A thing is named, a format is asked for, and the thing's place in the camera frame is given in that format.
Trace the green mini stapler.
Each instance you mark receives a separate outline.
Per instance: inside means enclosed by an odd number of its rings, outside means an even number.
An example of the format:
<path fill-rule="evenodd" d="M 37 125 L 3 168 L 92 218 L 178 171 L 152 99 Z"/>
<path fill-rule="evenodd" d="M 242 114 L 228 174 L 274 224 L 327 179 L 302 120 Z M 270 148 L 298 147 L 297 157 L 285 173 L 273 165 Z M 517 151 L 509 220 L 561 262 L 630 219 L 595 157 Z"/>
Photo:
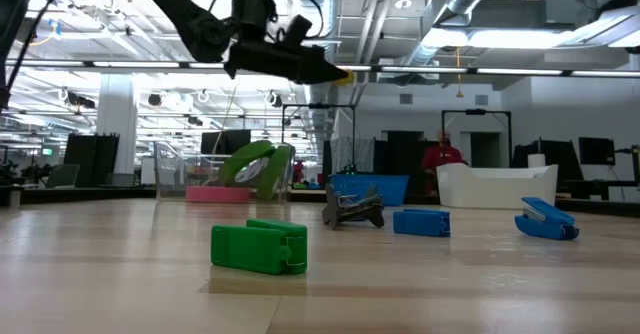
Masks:
<path fill-rule="evenodd" d="M 307 270 L 307 227 L 275 219 L 247 219 L 244 226 L 211 229 L 211 263 L 271 275 Z"/>

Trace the black partition panel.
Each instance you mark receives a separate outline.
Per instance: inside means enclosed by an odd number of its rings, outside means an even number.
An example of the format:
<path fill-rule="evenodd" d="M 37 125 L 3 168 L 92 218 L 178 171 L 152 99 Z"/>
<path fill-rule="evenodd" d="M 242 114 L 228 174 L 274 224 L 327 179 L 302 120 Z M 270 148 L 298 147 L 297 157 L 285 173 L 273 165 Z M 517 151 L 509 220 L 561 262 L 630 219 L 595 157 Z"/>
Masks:
<path fill-rule="evenodd" d="M 115 133 L 68 135 L 63 164 L 78 167 L 76 187 L 94 188 L 107 184 L 107 177 L 114 172 L 119 139 Z"/>

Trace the pink tape roll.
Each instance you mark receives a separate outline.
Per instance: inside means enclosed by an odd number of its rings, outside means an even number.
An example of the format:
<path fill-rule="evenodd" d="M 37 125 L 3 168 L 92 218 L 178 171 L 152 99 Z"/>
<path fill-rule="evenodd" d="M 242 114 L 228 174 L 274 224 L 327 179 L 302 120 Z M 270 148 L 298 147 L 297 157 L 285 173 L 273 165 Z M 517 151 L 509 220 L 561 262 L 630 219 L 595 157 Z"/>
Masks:
<path fill-rule="evenodd" d="M 186 201 L 194 203 L 245 203 L 251 199 L 249 188 L 188 186 Z"/>

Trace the wide green tape roll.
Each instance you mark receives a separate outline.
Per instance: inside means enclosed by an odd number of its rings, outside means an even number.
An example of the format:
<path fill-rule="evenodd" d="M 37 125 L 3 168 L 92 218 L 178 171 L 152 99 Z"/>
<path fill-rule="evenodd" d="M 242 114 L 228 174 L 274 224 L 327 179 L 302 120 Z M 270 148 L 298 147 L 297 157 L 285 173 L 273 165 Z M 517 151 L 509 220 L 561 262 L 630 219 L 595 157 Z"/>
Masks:
<path fill-rule="evenodd" d="M 220 168 L 219 183 L 224 186 L 247 185 L 266 168 L 275 149 L 269 140 L 251 142 L 241 147 Z"/>

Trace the white plastic bin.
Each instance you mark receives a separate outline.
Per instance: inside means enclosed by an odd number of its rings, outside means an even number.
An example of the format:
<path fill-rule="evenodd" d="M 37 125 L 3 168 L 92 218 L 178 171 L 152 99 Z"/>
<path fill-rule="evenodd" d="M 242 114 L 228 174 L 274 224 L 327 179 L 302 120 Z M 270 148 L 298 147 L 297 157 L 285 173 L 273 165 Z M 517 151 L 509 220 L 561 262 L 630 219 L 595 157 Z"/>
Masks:
<path fill-rule="evenodd" d="M 437 168 L 443 206 L 465 209 L 523 209 L 524 197 L 555 203 L 558 165 L 534 168 L 471 168 L 462 163 Z"/>

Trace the clear plastic bin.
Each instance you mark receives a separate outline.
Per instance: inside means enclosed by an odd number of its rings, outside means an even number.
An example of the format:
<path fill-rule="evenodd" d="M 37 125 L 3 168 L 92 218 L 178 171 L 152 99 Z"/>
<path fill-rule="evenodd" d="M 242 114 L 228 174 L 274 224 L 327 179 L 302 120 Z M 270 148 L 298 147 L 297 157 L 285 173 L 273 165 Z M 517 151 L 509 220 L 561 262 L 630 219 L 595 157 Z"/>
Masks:
<path fill-rule="evenodd" d="M 273 143 L 276 148 L 286 143 Z M 186 188 L 188 186 L 218 186 L 249 188 L 252 201 L 285 201 L 291 189 L 294 157 L 288 169 L 288 179 L 282 182 L 271 200 L 260 200 L 256 196 L 258 182 L 261 174 L 247 185 L 224 186 L 219 183 L 218 174 L 224 162 L 232 154 L 211 155 L 181 155 L 171 146 L 156 142 L 154 144 L 155 186 L 156 197 L 159 200 L 186 201 Z"/>

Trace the large black monitor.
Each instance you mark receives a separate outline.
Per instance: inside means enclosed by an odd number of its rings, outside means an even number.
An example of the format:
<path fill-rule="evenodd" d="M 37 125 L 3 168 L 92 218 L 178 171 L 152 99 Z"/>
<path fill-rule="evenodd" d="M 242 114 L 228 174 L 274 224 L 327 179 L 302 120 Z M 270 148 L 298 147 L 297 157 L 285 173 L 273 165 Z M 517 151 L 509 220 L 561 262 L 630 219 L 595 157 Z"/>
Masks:
<path fill-rule="evenodd" d="M 526 168 L 528 156 L 543 154 L 547 165 L 557 165 L 558 181 L 582 180 L 582 170 L 571 141 L 538 139 L 530 144 L 516 145 L 513 149 L 511 168 Z"/>

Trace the person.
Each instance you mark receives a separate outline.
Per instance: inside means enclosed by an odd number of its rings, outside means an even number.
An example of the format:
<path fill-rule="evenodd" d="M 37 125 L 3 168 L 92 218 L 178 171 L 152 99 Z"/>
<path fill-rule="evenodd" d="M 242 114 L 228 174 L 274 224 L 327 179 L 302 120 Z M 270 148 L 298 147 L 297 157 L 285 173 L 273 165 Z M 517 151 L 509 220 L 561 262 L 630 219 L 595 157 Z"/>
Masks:
<path fill-rule="evenodd" d="M 461 151 L 452 146 L 450 134 L 447 131 L 440 130 L 438 132 L 438 144 L 426 148 L 421 162 L 421 169 L 426 175 L 425 191 L 427 195 L 438 195 L 437 168 L 455 163 L 467 165 L 467 161 Z"/>

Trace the long ceiling light bar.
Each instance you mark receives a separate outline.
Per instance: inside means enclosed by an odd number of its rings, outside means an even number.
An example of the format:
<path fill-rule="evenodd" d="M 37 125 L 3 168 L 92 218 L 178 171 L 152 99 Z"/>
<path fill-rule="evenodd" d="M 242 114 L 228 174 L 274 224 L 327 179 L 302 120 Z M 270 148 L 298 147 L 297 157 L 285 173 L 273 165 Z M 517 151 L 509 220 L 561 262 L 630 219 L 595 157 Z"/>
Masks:
<path fill-rule="evenodd" d="M 34 60 L 28 59 L 23 67 L 56 70 L 131 70 L 131 71 L 222 71 L 222 63 L 198 62 L 152 62 L 152 61 L 74 61 L 74 60 Z M 395 65 L 338 65 L 339 69 L 353 73 L 384 74 L 455 74 L 455 75 L 487 75 L 487 76 L 536 76 L 567 78 L 606 78 L 606 79 L 640 79 L 640 71 L 623 70 L 574 70 L 574 69 L 535 69 L 535 68 L 488 68 L 488 67 L 453 67 L 453 66 L 395 66 Z"/>

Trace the silver ventilation duct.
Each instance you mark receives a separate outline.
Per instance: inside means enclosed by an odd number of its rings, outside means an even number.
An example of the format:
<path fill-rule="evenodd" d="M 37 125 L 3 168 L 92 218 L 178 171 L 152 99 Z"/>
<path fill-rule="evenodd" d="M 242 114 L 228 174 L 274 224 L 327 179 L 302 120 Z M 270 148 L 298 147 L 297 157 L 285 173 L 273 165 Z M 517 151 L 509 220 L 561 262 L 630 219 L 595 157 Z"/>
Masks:
<path fill-rule="evenodd" d="M 332 62 L 338 44 L 334 37 L 338 0 L 291 0 L 293 12 L 312 23 L 308 36 L 318 40 L 317 45 L 325 50 L 325 59 Z"/>

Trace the grey office chair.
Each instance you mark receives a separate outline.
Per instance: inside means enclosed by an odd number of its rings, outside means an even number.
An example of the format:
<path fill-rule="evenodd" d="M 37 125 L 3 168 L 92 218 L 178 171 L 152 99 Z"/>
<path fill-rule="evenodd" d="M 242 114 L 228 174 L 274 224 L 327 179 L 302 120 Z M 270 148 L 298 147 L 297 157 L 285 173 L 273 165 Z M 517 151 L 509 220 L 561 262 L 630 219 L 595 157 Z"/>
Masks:
<path fill-rule="evenodd" d="M 76 184 L 80 166 L 76 164 L 61 164 L 51 168 L 45 187 L 47 189 L 55 188 L 73 188 Z"/>

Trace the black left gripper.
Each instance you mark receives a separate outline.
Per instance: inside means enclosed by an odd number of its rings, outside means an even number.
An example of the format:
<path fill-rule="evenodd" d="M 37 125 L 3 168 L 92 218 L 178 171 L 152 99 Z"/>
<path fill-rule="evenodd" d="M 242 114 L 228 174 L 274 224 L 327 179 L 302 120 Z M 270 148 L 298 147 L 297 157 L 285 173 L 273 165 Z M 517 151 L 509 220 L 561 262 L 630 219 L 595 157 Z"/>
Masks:
<path fill-rule="evenodd" d="M 278 20 L 274 0 L 232 0 L 231 22 L 236 42 L 229 47 L 225 71 L 233 77 L 239 70 L 286 78 L 300 85 L 315 85 L 346 78 L 346 72 L 327 62 L 319 46 L 289 46 L 286 29 L 275 36 L 268 26 Z"/>

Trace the blue plastic basket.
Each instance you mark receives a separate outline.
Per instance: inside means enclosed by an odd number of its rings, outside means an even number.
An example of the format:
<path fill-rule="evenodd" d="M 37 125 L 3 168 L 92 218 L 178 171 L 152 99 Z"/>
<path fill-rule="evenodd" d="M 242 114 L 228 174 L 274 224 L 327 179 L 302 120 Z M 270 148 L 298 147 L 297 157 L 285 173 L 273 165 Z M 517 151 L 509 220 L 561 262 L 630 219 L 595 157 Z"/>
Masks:
<path fill-rule="evenodd" d="M 330 183 L 333 188 L 356 200 L 364 199 L 374 188 L 385 206 L 402 206 L 406 193 L 408 176 L 373 174 L 333 174 Z"/>

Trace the blue mini stapler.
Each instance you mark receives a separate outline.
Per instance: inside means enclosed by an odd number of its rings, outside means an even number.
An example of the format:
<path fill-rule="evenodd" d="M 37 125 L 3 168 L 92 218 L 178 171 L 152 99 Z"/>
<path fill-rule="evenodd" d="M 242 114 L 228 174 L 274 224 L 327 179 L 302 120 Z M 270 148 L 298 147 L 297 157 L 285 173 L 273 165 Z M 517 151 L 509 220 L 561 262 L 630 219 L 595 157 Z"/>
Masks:
<path fill-rule="evenodd" d="M 580 229 L 575 219 L 554 205 L 537 197 L 523 197 L 523 213 L 514 217 L 516 228 L 522 233 L 552 240 L 576 239 Z"/>
<path fill-rule="evenodd" d="M 393 214 L 396 234 L 450 237 L 450 213 L 440 210 L 405 209 Z"/>

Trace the black stand frame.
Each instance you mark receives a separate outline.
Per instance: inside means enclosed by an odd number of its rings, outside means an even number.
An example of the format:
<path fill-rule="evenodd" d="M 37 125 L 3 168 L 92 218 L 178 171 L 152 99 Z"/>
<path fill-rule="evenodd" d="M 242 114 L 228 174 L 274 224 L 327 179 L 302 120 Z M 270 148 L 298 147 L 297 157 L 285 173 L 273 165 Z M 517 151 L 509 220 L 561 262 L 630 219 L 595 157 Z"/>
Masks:
<path fill-rule="evenodd" d="M 512 134 L 512 112 L 511 111 L 502 111 L 502 110 L 486 110 L 486 109 L 465 109 L 465 110 L 456 110 L 456 109 L 450 109 L 450 110 L 442 110 L 440 113 L 440 129 L 444 132 L 446 130 L 446 116 L 449 113 L 455 113 L 455 114 L 463 114 L 463 115 L 470 115 L 470 116 L 484 116 L 484 115 L 491 115 L 494 117 L 494 119 L 498 120 L 497 115 L 504 115 L 507 119 L 507 124 L 506 124 L 506 128 L 507 128 L 507 140 L 508 140 L 508 146 L 507 146 L 507 150 L 508 150 L 508 159 L 507 159 L 507 165 L 508 168 L 512 168 L 512 159 L 513 159 L 513 134 Z"/>
<path fill-rule="evenodd" d="M 325 120 L 320 121 L 321 127 L 315 127 L 315 118 L 317 111 L 324 111 Z M 280 140 L 284 142 L 285 129 L 291 125 L 294 120 L 306 123 L 307 119 L 311 120 L 311 128 L 304 127 L 302 131 L 311 138 L 309 142 L 311 147 L 316 150 L 319 159 L 323 159 L 325 154 L 331 153 L 331 146 L 325 147 L 325 143 L 331 143 L 331 137 L 335 133 L 333 127 L 329 127 L 329 120 L 335 121 L 339 116 L 344 117 L 351 124 L 351 141 L 350 158 L 346 165 L 351 169 L 350 173 L 357 172 L 356 164 L 356 138 L 357 138 L 357 121 L 356 106 L 354 104 L 331 104 L 323 102 L 311 102 L 306 104 L 283 104 L 280 112 Z"/>

